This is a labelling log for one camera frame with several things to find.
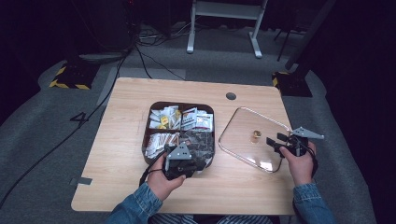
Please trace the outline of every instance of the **small round object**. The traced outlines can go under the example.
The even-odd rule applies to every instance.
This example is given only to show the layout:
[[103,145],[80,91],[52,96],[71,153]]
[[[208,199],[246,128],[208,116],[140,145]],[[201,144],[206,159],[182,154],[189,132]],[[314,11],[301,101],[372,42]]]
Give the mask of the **small round object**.
[[260,131],[254,131],[253,132],[253,137],[260,138],[261,136],[262,136],[262,133]]

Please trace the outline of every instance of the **white metal stand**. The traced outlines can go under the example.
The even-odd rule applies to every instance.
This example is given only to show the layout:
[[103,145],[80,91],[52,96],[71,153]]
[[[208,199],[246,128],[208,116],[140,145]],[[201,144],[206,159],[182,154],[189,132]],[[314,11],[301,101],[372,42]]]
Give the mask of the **white metal stand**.
[[254,54],[256,55],[256,58],[261,58],[262,52],[260,51],[260,47],[257,43],[256,37],[257,33],[259,32],[260,25],[262,24],[262,16],[264,15],[266,5],[267,0],[263,0],[261,6],[245,6],[237,4],[201,2],[193,0],[191,8],[191,29],[189,35],[189,43],[187,45],[187,52],[194,52],[195,16],[213,16],[256,21],[256,25],[254,26],[254,32],[249,32],[248,37],[254,49]]

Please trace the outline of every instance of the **denim jacket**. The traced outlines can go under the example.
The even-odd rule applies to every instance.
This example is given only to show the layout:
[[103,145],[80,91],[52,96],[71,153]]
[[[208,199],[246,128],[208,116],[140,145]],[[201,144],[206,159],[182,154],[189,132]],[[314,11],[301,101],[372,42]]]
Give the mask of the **denim jacket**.
[[[294,204],[305,223],[335,223],[315,184],[298,186],[293,193]],[[163,202],[144,183],[114,208],[106,223],[148,223],[149,217],[156,214],[162,205]]]

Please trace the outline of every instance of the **black tray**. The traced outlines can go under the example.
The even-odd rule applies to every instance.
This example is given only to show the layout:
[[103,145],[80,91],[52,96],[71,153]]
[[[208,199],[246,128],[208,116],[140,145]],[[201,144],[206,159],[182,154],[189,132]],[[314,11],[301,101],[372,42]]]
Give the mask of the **black tray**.
[[208,114],[213,114],[213,124],[212,124],[213,129],[212,129],[212,132],[210,134],[211,134],[211,137],[213,139],[211,145],[213,147],[213,152],[215,154],[216,153],[216,150],[215,150],[215,112],[212,109],[212,107],[210,107],[209,105],[199,105],[199,104],[191,104],[191,103],[157,102],[157,103],[154,103],[150,107],[149,112],[148,112],[148,121],[147,121],[147,124],[146,124],[145,135],[143,137],[143,143],[142,143],[142,153],[143,153],[143,157],[145,159],[145,162],[147,164],[151,164],[151,162],[152,162],[152,159],[148,158],[146,156],[146,154],[145,154],[147,145],[149,143],[149,138],[150,138],[150,136],[152,134],[155,134],[155,133],[180,133],[180,135],[182,135],[183,133],[190,132],[190,131],[169,130],[169,129],[150,129],[150,127],[149,127],[149,124],[150,124],[149,115],[151,114],[151,110],[161,110],[161,109],[164,109],[165,107],[170,106],[170,105],[178,105],[178,109],[180,110],[180,112],[183,112],[185,110],[197,107],[198,110],[204,110]]

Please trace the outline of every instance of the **hand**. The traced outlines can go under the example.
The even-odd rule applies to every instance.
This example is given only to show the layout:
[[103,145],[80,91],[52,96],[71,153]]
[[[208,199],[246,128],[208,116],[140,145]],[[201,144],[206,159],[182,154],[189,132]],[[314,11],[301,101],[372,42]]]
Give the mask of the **hand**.
[[161,201],[165,200],[172,192],[183,184],[186,179],[185,175],[168,180],[163,174],[163,162],[165,156],[162,155],[151,167],[151,173],[148,175],[148,186],[154,192],[158,199]]
[[[313,143],[308,142],[308,147],[310,147],[315,154],[317,153],[317,148]],[[280,151],[289,162],[289,169],[291,176],[293,177],[294,185],[299,186],[312,183],[312,170],[314,168],[314,163],[312,162],[311,155],[306,152],[303,156],[296,157],[285,147],[281,147]]]

